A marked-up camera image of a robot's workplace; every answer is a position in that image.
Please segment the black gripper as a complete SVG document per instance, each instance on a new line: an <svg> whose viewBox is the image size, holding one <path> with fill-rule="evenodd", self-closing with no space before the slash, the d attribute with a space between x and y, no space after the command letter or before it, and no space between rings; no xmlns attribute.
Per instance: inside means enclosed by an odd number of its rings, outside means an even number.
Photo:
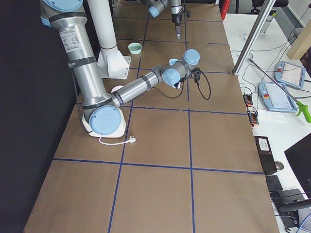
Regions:
<svg viewBox="0 0 311 233"><path fill-rule="evenodd" d="M175 30L176 30L177 39L181 38L180 23L182 22L183 16L185 16L186 18L189 18L190 13L189 12L180 12L178 14L173 14L173 23L175 23Z"/></svg>
<svg viewBox="0 0 311 233"><path fill-rule="evenodd" d="M200 81L201 76L201 70L199 68L194 68L190 71L190 74L188 75L188 79L194 79L195 82Z"/></svg>

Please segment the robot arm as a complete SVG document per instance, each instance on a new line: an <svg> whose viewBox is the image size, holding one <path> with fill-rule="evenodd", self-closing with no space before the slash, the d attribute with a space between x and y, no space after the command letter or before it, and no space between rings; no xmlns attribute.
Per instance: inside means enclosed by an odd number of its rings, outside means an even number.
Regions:
<svg viewBox="0 0 311 233"><path fill-rule="evenodd" d="M99 57L95 57L86 32L87 15L82 1L42 0L41 21L58 30L61 37L68 66L84 98L82 125L93 137L118 138L126 128L121 107L160 82L174 86L189 76L200 54L194 49L186 50L174 64L156 66L146 75L108 93L103 80L126 79L131 59L118 49L109 2L90 0L88 6L101 47Z"/></svg>
<svg viewBox="0 0 311 233"><path fill-rule="evenodd" d="M144 4L149 14L156 18L158 17L166 8L171 9L172 22L175 24L175 31L177 39L181 38L181 24L183 18L190 18L190 11L185 5L182 5L181 0L141 0Z"/></svg>

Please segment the cream robot base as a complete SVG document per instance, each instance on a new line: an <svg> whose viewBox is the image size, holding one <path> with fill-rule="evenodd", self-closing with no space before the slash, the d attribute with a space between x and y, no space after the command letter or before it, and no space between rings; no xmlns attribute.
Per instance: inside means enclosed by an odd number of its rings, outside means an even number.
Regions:
<svg viewBox="0 0 311 233"><path fill-rule="evenodd" d="M91 114L89 122L83 115L82 123L88 134L93 137L119 138L124 135L126 128L121 109L111 105L97 108Z"/></svg>

